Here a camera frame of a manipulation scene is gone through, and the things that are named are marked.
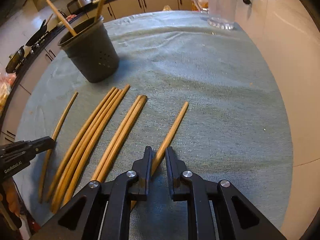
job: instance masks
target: glass pitcher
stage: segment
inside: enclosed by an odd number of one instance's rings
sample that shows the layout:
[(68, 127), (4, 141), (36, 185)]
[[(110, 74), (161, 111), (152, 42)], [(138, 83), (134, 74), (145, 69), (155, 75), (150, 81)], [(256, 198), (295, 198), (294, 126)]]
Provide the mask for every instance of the glass pitcher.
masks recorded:
[(208, 23), (220, 29), (232, 30), (236, 16), (237, 0), (208, 0), (208, 8), (203, 8), (198, 0), (193, 0), (198, 10), (208, 13)]

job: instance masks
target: blue tablecloth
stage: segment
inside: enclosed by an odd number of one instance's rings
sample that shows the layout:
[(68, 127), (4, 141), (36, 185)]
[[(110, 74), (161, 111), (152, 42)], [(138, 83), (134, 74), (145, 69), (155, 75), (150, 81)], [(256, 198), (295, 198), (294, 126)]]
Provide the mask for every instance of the blue tablecloth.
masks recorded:
[[(76, 191), (87, 184), (113, 134), (138, 94), (146, 94), (140, 117), (107, 177), (114, 179), (157, 151), (184, 101), (188, 111), (171, 146), (188, 169), (204, 179), (230, 180), (278, 228), (287, 207), (292, 143), (277, 84), (259, 50), (236, 25), (214, 29), (197, 12), (147, 13), (105, 23), (120, 57), (117, 72), (98, 84), (85, 80), (61, 51), (45, 71), (24, 110), (17, 140), (51, 135), (74, 90), (79, 91), (50, 159), (47, 191), (71, 141), (112, 87), (131, 88), (103, 131)], [(36, 221), (52, 214), (39, 204), (37, 188), (44, 154), (14, 176)], [(130, 239), (187, 239), (187, 205), (174, 203), (165, 161), (156, 171), (146, 203), (131, 214)]]

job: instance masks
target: black bucket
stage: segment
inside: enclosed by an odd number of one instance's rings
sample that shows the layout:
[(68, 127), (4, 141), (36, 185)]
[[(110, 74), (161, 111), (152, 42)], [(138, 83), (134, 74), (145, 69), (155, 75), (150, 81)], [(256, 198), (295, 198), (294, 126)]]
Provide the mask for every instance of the black bucket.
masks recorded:
[(76, 36), (68, 32), (58, 43), (91, 83), (112, 75), (119, 65), (119, 57), (102, 21), (100, 16), (94, 24), (94, 18), (82, 22), (74, 28)]

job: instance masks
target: triangular cutout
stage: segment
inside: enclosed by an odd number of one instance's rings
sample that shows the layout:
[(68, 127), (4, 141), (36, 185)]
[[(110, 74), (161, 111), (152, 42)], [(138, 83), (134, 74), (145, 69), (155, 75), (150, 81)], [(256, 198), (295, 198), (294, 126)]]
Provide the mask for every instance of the triangular cutout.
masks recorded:
[(87, 201), (86, 197), (80, 198), (65, 214), (59, 219), (58, 224), (69, 230), (76, 230), (82, 210)]
[(242, 229), (247, 229), (259, 224), (259, 218), (242, 202), (242, 200), (233, 196), (231, 198)]

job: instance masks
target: screw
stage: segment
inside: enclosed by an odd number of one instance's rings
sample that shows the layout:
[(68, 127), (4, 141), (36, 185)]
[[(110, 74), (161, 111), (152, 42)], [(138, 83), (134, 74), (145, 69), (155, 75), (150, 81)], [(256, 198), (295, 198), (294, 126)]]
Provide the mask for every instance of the screw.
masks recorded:
[(90, 188), (95, 188), (99, 185), (99, 182), (97, 180), (93, 180), (89, 182), (89, 187)]
[(230, 182), (229, 181), (227, 181), (227, 180), (222, 180), (221, 182), (220, 182), (220, 184), (221, 184), (221, 186), (223, 186), (223, 187), (229, 187), (230, 186)]
[(127, 172), (127, 176), (129, 177), (129, 178), (132, 178), (132, 177), (134, 177), (134, 176), (136, 176), (137, 175), (137, 173), (135, 172), (135, 171), (128, 171)]
[(185, 176), (186, 178), (189, 178), (189, 177), (192, 176), (192, 172), (191, 172), (191, 171), (184, 171), (184, 172), (182, 173), (182, 175)]

